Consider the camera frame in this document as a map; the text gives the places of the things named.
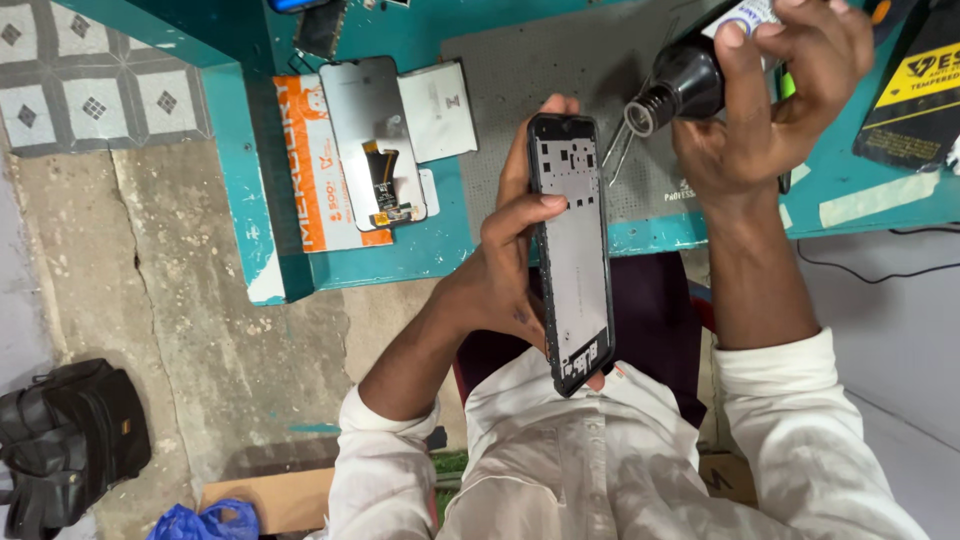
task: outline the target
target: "teal table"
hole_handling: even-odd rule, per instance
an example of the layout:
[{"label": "teal table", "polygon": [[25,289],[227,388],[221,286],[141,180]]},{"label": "teal table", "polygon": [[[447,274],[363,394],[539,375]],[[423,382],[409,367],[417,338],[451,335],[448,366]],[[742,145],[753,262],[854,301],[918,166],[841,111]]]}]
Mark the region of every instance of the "teal table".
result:
[{"label": "teal table", "polygon": [[[58,0],[63,5],[203,69],[207,103],[244,276],[258,305],[293,302],[316,290],[445,276],[473,250],[455,158],[427,163],[442,205],[439,215],[395,229],[393,246],[328,254],[300,251],[293,189],[270,77],[291,74],[296,18],[261,0]],[[606,0],[610,3],[617,0]],[[390,55],[406,71],[437,61],[449,37],[591,9],[585,0],[412,0],[386,11],[351,0],[337,57]],[[877,51],[860,84],[806,164],[811,172],[782,198],[791,237],[854,233],[960,221],[960,183],[947,173],[933,194],[825,228],[820,205],[907,176],[851,154],[889,60],[895,34]],[[314,66],[317,59],[308,59]],[[887,199],[896,193],[883,195]],[[615,257],[691,248],[707,241],[698,212],[610,225]]]}]

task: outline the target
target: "white shirt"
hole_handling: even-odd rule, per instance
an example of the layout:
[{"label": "white shirt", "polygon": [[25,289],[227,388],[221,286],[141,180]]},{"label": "white shirt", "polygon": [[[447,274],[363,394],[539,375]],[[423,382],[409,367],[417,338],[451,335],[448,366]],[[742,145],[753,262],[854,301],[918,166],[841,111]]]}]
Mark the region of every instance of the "white shirt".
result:
[{"label": "white shirt", "polygon": [[708,496],[698,432],[666,386],[618,361],[601,392],[582,388],[565,400],[531,348],[470,394],[469,464],[439,532],[422,443],[439,410],[393,422],[353,388],[341,409],[331,538],[927,538],[863,442],[860,414],[837,383],[829,329],[713,353],[759,510]]}]

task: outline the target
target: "black backpack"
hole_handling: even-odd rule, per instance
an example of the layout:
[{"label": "black backpack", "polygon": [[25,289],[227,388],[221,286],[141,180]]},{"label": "black backpack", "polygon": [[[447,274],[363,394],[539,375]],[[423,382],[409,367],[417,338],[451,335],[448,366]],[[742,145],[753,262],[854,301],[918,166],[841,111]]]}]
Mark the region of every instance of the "black backpack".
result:
[{"label": "black backpack", "polygon": [[143,406],[104,359],[65,365],[0,398],[0,458],[11,470],[7,538],[50,540],[150,461]]}]

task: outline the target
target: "bottle label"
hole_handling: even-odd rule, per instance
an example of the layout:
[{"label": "bottle label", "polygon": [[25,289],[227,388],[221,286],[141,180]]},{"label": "bottle label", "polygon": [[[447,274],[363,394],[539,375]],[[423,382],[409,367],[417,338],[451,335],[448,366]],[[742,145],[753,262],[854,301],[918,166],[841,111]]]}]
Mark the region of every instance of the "bottle label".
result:
[{"label": "bottle label", "polygon": [[752,36],[756,27],[764,22],[780,22],[780,19],[774,14],[773,2],[771,0],[743,0],[732,10],[717,17],[717,20],[707,26],[702,34],[710,39],[716,36],[720,25],[732,21],[736,23],[743,33]]}]

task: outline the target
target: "person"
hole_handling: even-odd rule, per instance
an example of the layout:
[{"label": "person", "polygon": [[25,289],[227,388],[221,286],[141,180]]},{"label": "person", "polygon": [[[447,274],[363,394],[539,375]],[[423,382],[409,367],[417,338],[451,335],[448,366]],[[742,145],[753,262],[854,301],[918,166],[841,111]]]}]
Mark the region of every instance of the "person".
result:
[{"label": "person", "polygon": [[[344,400],[331,538],[926,538],[863,441],[862,419],[837,382],[830,329],[814,317],[778,212],[776,177],[804,161],[871,68],[870,21],[843,0],[775,0],[774,9],[782,24],[763,24],[754,36],[735,24],[718,32],[726,123],[672,126],[707,223],[713,354],[758,509],[708,496],[690,421],[702,410],[682,406],[658,380],[681,387],[683,377],[654,377],[622,359],[667,371],[679,362],[660,342],[651,352],[642,340],[621,340],[646,332],[647,322],[654,333],[688,335],[685,308],[651,314],[670,296],[656,293],[659,282],[612,270],[615,368],[570,400],[554,390],[527,250],[531,225],[564,211],[565,199],[528,192],[520,126],[480,245]],[[774,106],[761,53],[787,61],[796,81],[796,93]],[[577,114],[580,104],[554,95],[540,110]],[[638,272],[657,279],[669,269],[643,264]],[[631,288],[646,291],[636,300],[649,306],[621,317],[616,298]],[[494,336],[524,346],[468,384],[469,463],[438,530],[422,441],[437,424],[437,393],[458,349],[466,374],[467,344],[503,349]],[[471,360],[483,363],[480,356]]]}]

